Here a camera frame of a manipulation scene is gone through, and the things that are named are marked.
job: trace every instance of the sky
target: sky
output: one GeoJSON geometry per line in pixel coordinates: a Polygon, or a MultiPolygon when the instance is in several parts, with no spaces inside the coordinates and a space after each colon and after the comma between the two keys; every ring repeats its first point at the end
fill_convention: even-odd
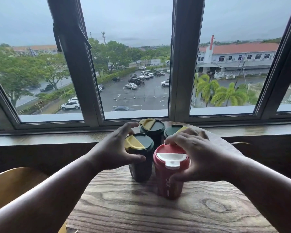
{"type": "MultiPolygon", "coordinates": [[[[128,46],[169,45],[173,0],[80,0],[88,35],[128,46]]],[[[281,37],[291,0],[206,0],[200,42],[281,37]]],[[[0,44],[55,44],[47,0],[0,0],[0,44]]]]}

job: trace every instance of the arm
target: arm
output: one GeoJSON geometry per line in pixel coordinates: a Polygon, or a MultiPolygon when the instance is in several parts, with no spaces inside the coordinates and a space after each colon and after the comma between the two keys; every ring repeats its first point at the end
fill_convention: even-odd
{"type": "Polygon", "coordinates": [[[131,128],[138,125],[131,122],[120,127],[86,155],[1,208],[0,233],[57,233],[100,171],[145,160],[144,156],[128,154],[124,149],[126,135],[132,134],[131,128]]]}
{"type": "Polygon", "coordinates": [[[291,179],[250,158],[228,153],[211,143],[204,131],[187,129],[165,143],[181,146],[191,158],[191,166],[171,176],[171,181],[228,181],[279,232],[291,232],[291,179]]]}

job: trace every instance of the wooden table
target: wooden table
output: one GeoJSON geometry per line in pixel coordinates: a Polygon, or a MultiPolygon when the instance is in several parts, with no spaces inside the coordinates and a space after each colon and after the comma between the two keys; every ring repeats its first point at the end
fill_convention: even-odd
{"type": "MultiPolygon", "coordinates": [[[[207,134],[242,155],[227,141],[207,134]]],[[[173,201],[156,193],[154,168],[144,184],[132,179],[128,166],[103,171],[86,188],[68,226],[78,232],[277,232],[240,190],[225,181],[185,183],[181,197],[173,201]]]]}

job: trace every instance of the yellow lid tab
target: yellow lid tab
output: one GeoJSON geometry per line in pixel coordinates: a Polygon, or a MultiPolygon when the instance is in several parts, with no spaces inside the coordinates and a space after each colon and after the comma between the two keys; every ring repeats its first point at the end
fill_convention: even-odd
{"type": "Polygon", "coordinates": [[[182,132],[182,131],[184,131],[185,129],[188,129],[188,127],[186,127],[186,126],[183,126],[182,128],[180,128],[176,133],[178,133],[178,132],[182,132]]]}
{"type": "Polygon", "coordinates": [[[139,124],[143,126],[144,129],[150,131],[155,124],[156,119],[141,119],[139,124]]]}
{"type": "Polygon", "coordinates": [[[141,144],[140,141],[138,141],[137,138],[134,137],[134,135],[126,137],[124,147],[125,149],[129,149],[129,148],[136,149],[136,150],[145,149],[143,144],[141,144]]]}

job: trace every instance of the red tiled roof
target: red tiled roof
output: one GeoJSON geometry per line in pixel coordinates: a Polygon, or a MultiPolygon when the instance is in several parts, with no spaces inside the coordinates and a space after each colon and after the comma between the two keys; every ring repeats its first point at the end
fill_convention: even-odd
{"type": "MultiPolygon", "coordinates": [[[[222,46],[214,46],[213,54],[232,54],[232,53],[246,53],[246,52],[262,52],[262,51],[276,51],[277,43],[244,43],[244,44],[230,44],[222,46]]],[[[205,52],[206,47],[200,47],[199,51],[205,52]]]]}
{"type": "Polygon", "coordinates": [[[18,50],[26,50],[31,48],[32,50],[53,50],[57,49],[56,45],[41,45],[41,46],[12,46],[13,50],[18,51],[18,50]]]}

